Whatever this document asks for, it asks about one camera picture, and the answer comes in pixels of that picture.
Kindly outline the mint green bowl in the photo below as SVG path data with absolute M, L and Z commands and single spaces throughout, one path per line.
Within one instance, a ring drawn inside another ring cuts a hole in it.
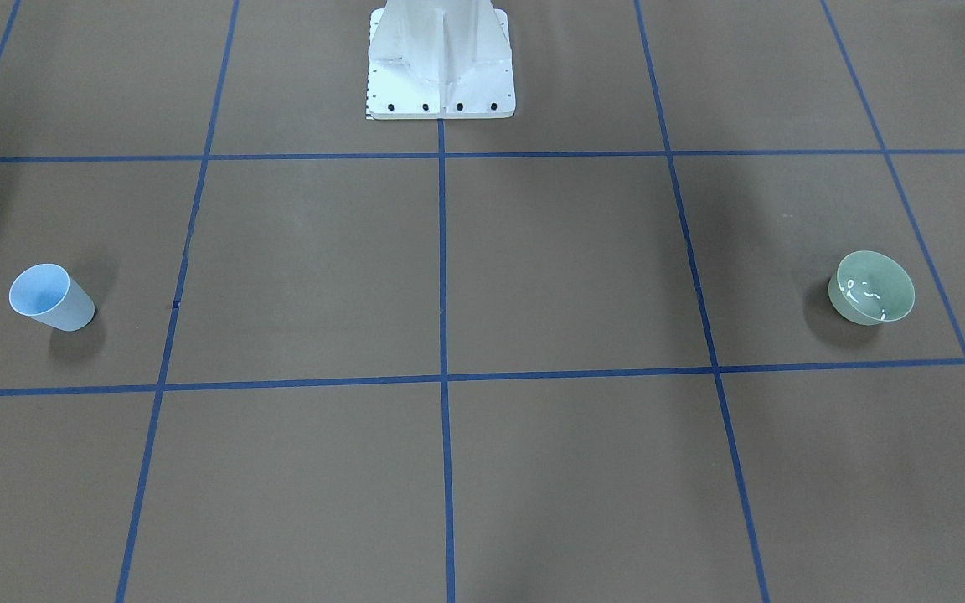
M 858 250 L 843 257 L 828 280 L 833 309 L 855 325 L 877 326 L 905 319 L 916 304 L 908 272 L 887 255 Z

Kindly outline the light blue plastic cup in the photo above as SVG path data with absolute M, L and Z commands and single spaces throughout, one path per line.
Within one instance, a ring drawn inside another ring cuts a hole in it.
M 96 315 L 87 291 L 64 267 L 53 263 L 20 272 L 10 286 L 8 302 L 20 316 L 62 332 L 80 331 Z

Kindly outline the brown paper table mat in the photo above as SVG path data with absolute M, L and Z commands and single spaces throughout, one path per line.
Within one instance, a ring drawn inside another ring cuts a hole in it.
M 378 7 L 0 1 L 0 602 L 965 602 L 965 1 Z

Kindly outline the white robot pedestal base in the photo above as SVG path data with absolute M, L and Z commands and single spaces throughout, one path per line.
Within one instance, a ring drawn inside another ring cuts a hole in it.
M 372 120 L 513 117 L 512 31 L 490 1 L 388 1 L 369 18 Z

